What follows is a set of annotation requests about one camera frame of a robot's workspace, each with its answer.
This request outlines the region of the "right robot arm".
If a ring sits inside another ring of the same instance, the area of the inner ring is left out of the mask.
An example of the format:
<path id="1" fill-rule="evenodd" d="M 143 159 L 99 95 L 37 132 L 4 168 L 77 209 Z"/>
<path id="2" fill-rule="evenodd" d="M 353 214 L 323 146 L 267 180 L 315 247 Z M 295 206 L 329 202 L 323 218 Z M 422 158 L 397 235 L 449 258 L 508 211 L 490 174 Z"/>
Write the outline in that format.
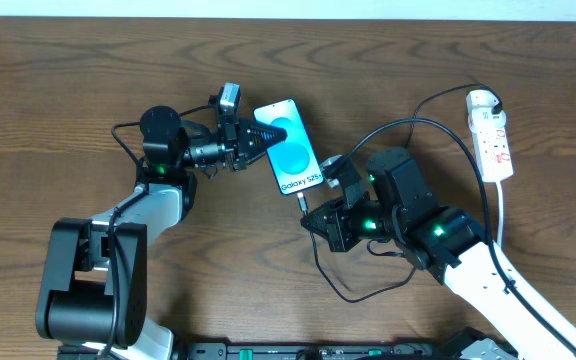
<path id="1" fill-rule="evenodd" d="M 362 240 L 394 241 L 404 258 L 428 271 L 480 312 L 526 359 L 576 359 L 576 327 L 517 271 L 485 229 L 462 209 L 442 206 L 409 152 L 373 155 L 368 193 L 351 164 L 335 178 L 340 198 L 310 211 L 302 226 L 333 252 Z"/>

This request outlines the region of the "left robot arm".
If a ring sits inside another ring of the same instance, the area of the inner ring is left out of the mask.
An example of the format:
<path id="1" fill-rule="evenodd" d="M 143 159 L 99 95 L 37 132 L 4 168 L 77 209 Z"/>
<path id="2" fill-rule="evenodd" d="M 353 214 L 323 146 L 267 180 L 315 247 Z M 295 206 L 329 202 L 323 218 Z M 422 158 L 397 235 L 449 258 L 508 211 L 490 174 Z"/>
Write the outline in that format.
<path id="1" fill-rule="evenodd" d="M 195 170 L 245 169 L 284 141 L 281 127 L 213 106 L 210 130 L 168 106 L 136 122 L 143 136 L 133 193 L 104 213 L 62 218 L 48 243 L 35 327 L 38 335 L 98 359 L 171 359 L 173 332 L 147 315 L 147 250 L 192 209 Z"/>

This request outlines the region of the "blue screen smartphone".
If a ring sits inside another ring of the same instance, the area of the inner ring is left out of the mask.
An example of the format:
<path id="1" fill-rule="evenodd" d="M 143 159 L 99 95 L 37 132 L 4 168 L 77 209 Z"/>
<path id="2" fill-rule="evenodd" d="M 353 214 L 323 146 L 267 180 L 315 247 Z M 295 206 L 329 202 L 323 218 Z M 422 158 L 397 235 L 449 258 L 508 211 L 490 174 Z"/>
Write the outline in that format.
<path id="1" fill-rule="evenodd" d="M 259 107 L 253 114 L 258 122 L 286 131 L 286 139 L 267 150 L 282 195 L 297 193 L 324 181 L 310 138 L 293 99 Z"/>

